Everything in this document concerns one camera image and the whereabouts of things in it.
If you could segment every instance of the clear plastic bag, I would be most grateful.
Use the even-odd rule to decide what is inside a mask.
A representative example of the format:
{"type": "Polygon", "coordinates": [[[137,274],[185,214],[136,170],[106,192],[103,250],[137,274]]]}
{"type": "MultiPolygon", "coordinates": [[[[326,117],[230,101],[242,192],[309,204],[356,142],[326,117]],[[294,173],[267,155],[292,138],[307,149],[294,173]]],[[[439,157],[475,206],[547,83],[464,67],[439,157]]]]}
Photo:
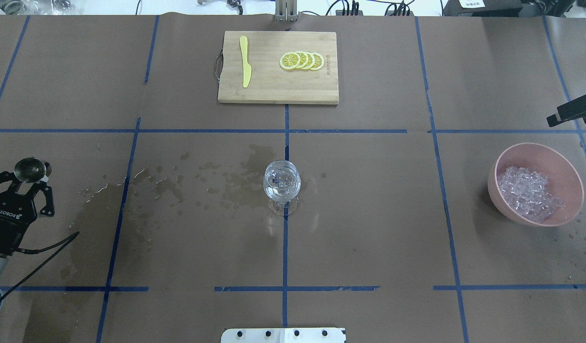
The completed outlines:
{"type": "Polygon", "coordinates": [[[17,14],[78,15],[83,14],[86,0],[21,0],[23,7],[17,14]]]}

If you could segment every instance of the yellow knife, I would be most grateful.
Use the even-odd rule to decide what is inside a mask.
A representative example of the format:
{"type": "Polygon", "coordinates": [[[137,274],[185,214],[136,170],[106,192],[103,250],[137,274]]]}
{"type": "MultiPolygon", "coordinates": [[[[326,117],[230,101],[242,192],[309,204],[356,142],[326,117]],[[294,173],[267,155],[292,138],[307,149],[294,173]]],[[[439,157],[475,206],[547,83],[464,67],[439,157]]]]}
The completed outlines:
{"type": "Polygon", "coordinates": [[[249,64],[249,39],[247,36],[240,36],[240,50],[242,52],[242,86],[247,88],[251,81],[253,68],[249,64]]]}

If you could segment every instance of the ice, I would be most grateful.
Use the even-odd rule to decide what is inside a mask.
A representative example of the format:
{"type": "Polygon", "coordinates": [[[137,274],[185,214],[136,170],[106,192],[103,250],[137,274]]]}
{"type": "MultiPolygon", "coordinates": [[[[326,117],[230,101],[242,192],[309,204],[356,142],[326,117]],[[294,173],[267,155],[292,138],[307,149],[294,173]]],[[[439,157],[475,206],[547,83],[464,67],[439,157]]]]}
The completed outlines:
{"type": "Polygon", "coordinates": [[[549,193],[549,176],[538,171],[511,166],[497,176],[497,182],[509,206],[535,223],[543,223],[564,206],[560,198],[549,193]]]}

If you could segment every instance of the lemon slice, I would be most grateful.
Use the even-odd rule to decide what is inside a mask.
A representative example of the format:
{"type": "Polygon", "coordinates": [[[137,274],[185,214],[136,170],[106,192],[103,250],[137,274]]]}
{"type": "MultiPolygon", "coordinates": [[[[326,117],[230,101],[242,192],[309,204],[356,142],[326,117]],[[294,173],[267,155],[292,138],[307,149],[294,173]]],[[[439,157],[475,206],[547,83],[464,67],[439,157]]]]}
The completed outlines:
{"type": "Polygon", "coordinates": [[[296,51],[296,54],[299,55],[300,57],[300,62],[299,65],[297,67],[295,67],[295,69],[302,69],[303,67],[306,67],[306,65],[308,64],[308,61],[310,60],[308,57],[310,56],[310,54],[308,54],[305,51],[296,51]]]}
{"type": "Polygon", "coordinates": [[[306,54],[308,55],[308,62],[306,63],[306,65],[302,67],[302,70],[308,70],[312,68],[314,66],[314,63],[316,62],[314,52],[307,52],[306,54]]]}
{"type": "Polygon", "coordinates": [[[300,65],[301,56],[297,52],[287,52],[280,57],[280,67],[284,70],[293,70],[300,65]]]}
{"type": "Polygon", "coordinates": [[[325,64],[325,58],[317,52],[312,53],[312,58],[314,59],[314,64],[310,67],[310,70],[319,70],[325,64]]]}

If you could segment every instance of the knife handle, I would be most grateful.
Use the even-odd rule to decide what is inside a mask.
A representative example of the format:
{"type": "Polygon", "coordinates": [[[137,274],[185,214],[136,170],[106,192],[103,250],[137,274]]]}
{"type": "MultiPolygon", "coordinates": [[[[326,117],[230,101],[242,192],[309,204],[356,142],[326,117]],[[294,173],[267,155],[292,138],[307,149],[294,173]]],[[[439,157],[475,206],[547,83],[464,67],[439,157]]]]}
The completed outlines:
{"type": "Polygon", "coordinates": [[[242,62],[249,63],[247,54],[249,52],[249,40],[247,36],[240,36],[240,50],[242,52],[242,62]]]}

